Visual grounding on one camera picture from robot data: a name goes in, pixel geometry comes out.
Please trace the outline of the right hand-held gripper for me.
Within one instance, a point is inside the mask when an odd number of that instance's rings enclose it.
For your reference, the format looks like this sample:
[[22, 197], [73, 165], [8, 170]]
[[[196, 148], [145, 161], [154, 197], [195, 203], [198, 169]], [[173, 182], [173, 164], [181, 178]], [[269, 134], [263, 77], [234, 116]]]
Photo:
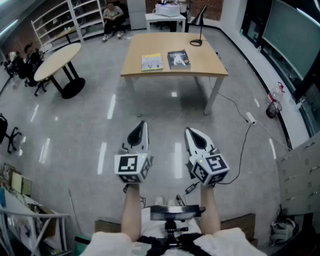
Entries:
[[211, 138], [198, 129], [187, 127], [184, 139], [190, 155], [186, 165], [190, 178], [197, 179], [203, 186], [214, 186], [221, 182], [230, 167], [220, 151], [215, 149]]

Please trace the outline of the yellow white book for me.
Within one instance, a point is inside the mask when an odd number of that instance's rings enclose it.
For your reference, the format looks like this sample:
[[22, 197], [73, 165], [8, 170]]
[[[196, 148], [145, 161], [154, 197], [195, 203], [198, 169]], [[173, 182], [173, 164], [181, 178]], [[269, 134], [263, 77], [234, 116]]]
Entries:
[[147, 54], [141, 57], [141, 71], [158, 71], [163, 69], [162, 56], [160, 53]]

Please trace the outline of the thick dark blue book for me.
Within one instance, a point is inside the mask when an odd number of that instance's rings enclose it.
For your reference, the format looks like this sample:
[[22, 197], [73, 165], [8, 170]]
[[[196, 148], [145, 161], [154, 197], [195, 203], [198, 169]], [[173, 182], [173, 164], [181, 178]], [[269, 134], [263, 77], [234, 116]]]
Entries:
[[169, 68], [171, 70], [190, 69], [191, 62], [185, 49], [179, 51], [170, 51], [167, 53]]

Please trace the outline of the person's left forearm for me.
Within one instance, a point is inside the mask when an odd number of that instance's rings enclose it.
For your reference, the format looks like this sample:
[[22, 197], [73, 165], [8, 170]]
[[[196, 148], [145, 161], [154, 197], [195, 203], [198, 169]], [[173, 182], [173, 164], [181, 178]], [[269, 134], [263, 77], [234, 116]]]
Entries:
[[127, 187], [121, 217], [121, 232], [126, 234], [132, 242], [141, 237], [142, 213], [140, 202], [140, 186], [138, 183]]

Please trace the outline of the person's right forearm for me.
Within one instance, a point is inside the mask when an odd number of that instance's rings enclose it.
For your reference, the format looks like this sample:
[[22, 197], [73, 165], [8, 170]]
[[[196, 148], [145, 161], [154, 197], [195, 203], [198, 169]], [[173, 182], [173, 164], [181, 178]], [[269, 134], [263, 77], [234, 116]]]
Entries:
[[200, 217], [201, 232], [204, 235], [213, 235], [221, 230], [221, 222], [212, 186], [201, 185], [200, 202], [201, 207], [205, 208]]

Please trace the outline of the wooden table white legs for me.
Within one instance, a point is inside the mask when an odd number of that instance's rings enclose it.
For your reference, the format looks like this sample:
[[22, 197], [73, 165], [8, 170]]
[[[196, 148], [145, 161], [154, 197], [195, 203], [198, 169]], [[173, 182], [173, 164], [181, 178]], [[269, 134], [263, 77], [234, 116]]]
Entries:
[[[204, 38], [201, 46], [193, 46], [190, 41], [198, 36], [197, 33], [157, 32], [135, 34], [130, 42], [120, 76], [125, 79], [126, 87], [133, 100], [134, 113], [141, 114], [141, 100], [136, 94], [133, 78], [156, 76], [185, 76], [216, 78], [211, 94], [207, 100], [203, 114], [209, 115], [219, 89], [228, 72], [218, 55]], [[167, 59], [168, 52], [185, 50], [191, 63], [189, 69], [171, 69]], [[142, 56], [160, 54], [163, 68], [155, 71], [142, 71]]]

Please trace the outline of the black office chair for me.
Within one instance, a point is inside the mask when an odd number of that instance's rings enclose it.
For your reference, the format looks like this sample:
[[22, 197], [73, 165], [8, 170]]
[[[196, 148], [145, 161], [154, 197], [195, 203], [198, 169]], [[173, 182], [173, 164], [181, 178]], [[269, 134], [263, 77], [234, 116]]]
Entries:
[[45, 79], [42, 81], [35, 81], [34, 77], [32, 75], [28, 75], [25, 77], [25, 82], [24, 85], [25, 87], [36, 87], [36, 91], [34, 95], [37, 97], [38, 96], [38, 91], [42, 89], [44, 92], [46, 92], [45, 84], [48, 83], [50, 80]]

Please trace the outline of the oval table black base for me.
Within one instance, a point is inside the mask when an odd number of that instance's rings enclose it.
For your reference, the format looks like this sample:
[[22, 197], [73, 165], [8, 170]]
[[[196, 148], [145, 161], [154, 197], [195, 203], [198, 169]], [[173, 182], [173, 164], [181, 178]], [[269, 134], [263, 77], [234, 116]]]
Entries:
[[[36, 70], [33, 79], [36, 82], [43, 82], [49, 79], [63, 99], [73, 98], [84, 88], [86, 83], [86, 80], [78, 75], [72, 64], [72, 59], [79, 53], [81, 48], [82, 44], [75, 42], [52, 53]], [[69, 83], [65, 87], [61, 87], [54, 77], [54, 74], [61, 69], [69, 79]]]

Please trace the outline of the grey white backpack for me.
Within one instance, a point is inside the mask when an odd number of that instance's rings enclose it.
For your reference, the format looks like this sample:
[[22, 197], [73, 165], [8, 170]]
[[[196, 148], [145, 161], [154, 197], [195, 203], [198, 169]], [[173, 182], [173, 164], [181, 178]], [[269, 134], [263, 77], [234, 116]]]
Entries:
[[275, 246], [289, 241], [297, 232], [297, 224], [290, 218], [277, 220], [270, 225], [269, 244]]

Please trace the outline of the small white table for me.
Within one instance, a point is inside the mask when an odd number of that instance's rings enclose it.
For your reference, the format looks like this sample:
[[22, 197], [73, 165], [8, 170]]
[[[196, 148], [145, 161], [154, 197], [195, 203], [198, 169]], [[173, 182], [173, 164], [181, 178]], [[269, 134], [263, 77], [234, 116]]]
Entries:
[[178, 28], [179, 22], [182, 22], [182, 32], [185, 32], [186, 27], [186, 18], [183, 15], [178, 16], [164, 16], [164, 15], [158, 15], [156, 13], [146, 13], [145, 14], [145, 20], [146, 20], [146, 29], [147, 32], [151, 32], [151, 23], [155, 22], [177, 22], [176, 28]]

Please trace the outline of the white cabinet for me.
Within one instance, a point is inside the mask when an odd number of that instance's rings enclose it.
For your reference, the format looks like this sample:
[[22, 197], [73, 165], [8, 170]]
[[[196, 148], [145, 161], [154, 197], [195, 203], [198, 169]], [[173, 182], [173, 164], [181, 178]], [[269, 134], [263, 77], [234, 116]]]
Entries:
[[127, 0], [127, 7], [131, 29], [146, 29], [146, 0]]

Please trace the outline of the pale green cardboard box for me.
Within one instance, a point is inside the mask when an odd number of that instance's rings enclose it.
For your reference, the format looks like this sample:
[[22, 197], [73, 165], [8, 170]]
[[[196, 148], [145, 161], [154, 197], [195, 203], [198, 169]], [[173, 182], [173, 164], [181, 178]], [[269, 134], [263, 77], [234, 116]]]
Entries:
[[11, 187], [18, 193], [22, 193], [23, 176], [19, 173], [12, 172]]

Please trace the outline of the white box appliance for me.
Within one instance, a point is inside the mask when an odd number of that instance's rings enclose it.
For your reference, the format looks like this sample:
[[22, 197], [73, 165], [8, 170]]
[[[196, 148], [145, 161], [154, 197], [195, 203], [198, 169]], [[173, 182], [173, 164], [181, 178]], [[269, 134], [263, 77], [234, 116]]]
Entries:
[[176, 4], [156, 4], [155, 13], [157, 15], [166, 16], [166, 17], [177, 17], [180, 15], [181, 10], [180, 6]]

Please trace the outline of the black chest harness mount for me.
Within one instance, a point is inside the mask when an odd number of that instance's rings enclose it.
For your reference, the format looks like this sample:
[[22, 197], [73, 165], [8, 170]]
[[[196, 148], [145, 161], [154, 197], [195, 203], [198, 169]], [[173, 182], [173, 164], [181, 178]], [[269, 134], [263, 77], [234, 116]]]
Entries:
[[164, 238], [156, 238], [154, 236], [142, 235], [138, 242], [151, 245], [146, 256], [164, 256], [167, 250], [178, 249], [190, 253], [193, 256], [211, 256], [204, 251], [194, 241], [202, 236], [201, 233], [183, 233], [179, 237], [175, 237], [176, 232], [187, 232], [187, 227], [177, 228], [173, 220], [167, 220], [164, 224], [166, 236]]

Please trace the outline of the large dark wall screen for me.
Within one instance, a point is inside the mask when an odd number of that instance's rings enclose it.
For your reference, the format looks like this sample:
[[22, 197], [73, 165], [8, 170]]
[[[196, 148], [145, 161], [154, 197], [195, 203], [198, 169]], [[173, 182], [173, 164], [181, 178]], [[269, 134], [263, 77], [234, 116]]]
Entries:
[[290, 64], [300, 79], [320, 51], [320, 25], [301, 11], [273, 0], [262, 38]]

